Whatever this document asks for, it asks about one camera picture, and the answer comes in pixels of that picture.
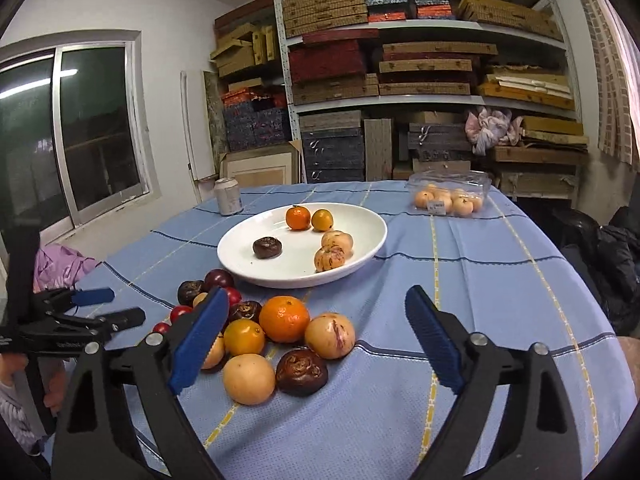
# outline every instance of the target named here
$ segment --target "purple cloth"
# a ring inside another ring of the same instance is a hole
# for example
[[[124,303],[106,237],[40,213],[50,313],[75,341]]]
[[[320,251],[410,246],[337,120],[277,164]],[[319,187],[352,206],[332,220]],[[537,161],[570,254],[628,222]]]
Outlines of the purple cloth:
[[[70,247],[58,244],[41,247],[36,255],[33,291],[72,286],[94,270],[99,263],[94,258],[82,256]]]

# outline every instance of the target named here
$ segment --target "silver can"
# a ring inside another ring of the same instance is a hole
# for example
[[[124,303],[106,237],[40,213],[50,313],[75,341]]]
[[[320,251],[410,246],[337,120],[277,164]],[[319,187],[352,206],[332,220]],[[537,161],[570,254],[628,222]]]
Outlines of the silver can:
[[[235,215],[242,211],[240,185],[233,177],[220,178],[213,187],[218,200],[218,209],[222,216]]]

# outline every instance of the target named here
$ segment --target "window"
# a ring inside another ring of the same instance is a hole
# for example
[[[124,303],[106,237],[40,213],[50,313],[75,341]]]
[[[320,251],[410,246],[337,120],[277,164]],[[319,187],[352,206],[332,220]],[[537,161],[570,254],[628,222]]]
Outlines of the window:
[[[0,63],[0,234],[37,218],[51,240],[148,191],[133,49],[67,44]]]

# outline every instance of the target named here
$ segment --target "white plate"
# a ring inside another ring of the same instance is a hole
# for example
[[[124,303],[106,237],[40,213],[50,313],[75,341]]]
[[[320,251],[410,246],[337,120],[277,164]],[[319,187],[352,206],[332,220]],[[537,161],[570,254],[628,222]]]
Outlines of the white plate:
[[[314,255],[323,233],[312,229],[292,231],[285,222],[291,206],[257,214],[229,229],[218,244],[218,258],[231,273],[272,288],[302,288],[334,282],[358,270],[369,261],[386,239],[386,223],[379,215],[350,204],[314,202],[302,204],[313,214],[328,209],[334,217],[334,229],[353,237],[353,255],[337,269],[316,272]],[[282,254],[260,260],[253,244],[258,238],[273,236],[282,243]]]

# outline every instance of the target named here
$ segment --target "tablecloth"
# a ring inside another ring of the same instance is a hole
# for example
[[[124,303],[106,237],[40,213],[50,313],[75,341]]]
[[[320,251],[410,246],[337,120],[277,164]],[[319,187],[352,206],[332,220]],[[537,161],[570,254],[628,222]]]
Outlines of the tablecloth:
[[[357,343],[331,362],[328,384],[306,399],[277,392],[260,406],[226,396],[220,374],[200,374],[179,400],[200,441],[228,480],[408,478],[433,442],[454,396],[440,386],[404,317],[404,295],[421,285],[436,306],[469,332],[500,346],[545,342],[558,364],[580,437],[586,475],[607,452],[636,405],[634,386],[610,324],[572,266],[537,226],[492,188],[474,218],[430,217],[410,205],[404,182],[269,186],[242,191],[244,210],[223,217],[215,200],[162,224],[93,270],[81,288],[110,286],[111,304],[146,311],[143,326],[118,334],[109,348],[140,341],[168,316],[183,280],[219,266],[223,234],[259,212],[305,202],[341,202],[379,213],[388,238],[352,275],[310,289],[269,290],[239,283],[245,299],[299,297],[312,316],[347,315]],[[286,349],[268,344],[277,363]],[[148,462],[162,470],[133,387],[132,419]],[[469,471],[484,465],[506,399],[500,386]]]

